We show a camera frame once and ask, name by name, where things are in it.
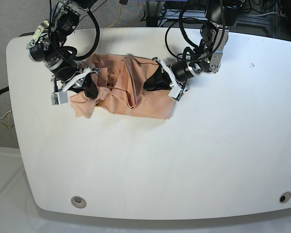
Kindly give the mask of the peach orange T-shirt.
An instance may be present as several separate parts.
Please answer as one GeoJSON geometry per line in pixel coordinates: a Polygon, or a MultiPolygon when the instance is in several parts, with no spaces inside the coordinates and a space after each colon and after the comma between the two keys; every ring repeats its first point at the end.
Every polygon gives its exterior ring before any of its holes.
{"type": "Polygon", "coordinates": [[[99,74],[92,74],[91,80],[97,86],[95,99],[86,96],[84,91],[69,98],[77,117],[90,118],[94,108],[99,106],[111,114],[132,117],[169,119],[175,102],[167,90],[146,91],[145,81],[159,65],[147,58],[92,54],[82,62],[81,67],[98,68],[99,74]]]}

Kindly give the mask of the aluminium frame rail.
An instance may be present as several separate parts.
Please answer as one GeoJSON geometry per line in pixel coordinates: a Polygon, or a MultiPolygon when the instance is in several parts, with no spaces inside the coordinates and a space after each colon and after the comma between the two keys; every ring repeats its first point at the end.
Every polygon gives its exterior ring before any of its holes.
{"type": "MultiPolygon", "coordinates": [[[[177,20],[180,11],[173,10],[166,10],[166,13],[162,20],[159,19],[158,25],[162,26],[168,20],[177,20]]],[[[183,17],[193,17],[197,18],[201,21],[207,21],[205,18],[204,11],[200,10],[187,10],[183,17]]],[[[248,14],[241,14],[238,16],[237,26],[247,26],[247,27],[255,27],[255,28],[262,28],[265,33],[272,38],[279,39],[280,38],[280,27],[278,25],[279,20],[275,14],[270,14],[270,17],[261,17],[256,15],[248,15],[248,14]]]]}

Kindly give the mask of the left table grommet hole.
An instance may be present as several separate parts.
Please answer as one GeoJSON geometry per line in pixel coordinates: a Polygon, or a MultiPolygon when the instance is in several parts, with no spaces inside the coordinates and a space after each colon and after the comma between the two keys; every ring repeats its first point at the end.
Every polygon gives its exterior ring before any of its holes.
{"type": "Polygon", "coordinates": [[[71,198],[71,204],[76,207],[76,208],[79,208],[79,209],[83,209],[86,207],[87,203],[86,201],[79,197],[79,196],[74,196],[71,198]]]}

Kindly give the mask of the right table grommet hole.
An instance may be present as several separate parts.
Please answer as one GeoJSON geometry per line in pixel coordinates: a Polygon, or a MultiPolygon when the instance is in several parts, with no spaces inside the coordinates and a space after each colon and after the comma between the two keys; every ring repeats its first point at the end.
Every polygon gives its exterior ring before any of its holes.
{"type": "Polygon", "coordinates": [[[286,203],[286,202],[288,202],[288,201],[290,200],[290,198],[291,198],[291,192],[290,192],[290,191],[285,192],[285,193],[283,193],[283,194],[280,196],[280,198],[279,198],[279,202],[280,202],[280,203],[286,203]]]}

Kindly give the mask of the table grommet hole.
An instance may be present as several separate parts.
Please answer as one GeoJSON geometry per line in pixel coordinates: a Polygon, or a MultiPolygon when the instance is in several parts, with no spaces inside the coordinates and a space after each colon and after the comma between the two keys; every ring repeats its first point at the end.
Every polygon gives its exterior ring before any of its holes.
{"type": "Polygon", "coordinates": [[[86,201],[79,197],[79,196],[74,196],[71,198],[71,204],[76,207],[76,208],[79,208],[79,209],[83,209],[86,207],[87,203],[86,201]]]}
{"type": "Polygon", "coordinates": [[[286,202],[288,202],[288,201],[290,200],[290,198],[291,198],[291,192],[290,192],[290,191],[285,192],[285,193],[283,193],[283,194],[280,196],[280,198],[279,198],[279,202],[280,202],[280,203],[286,203],[286,202]]]}

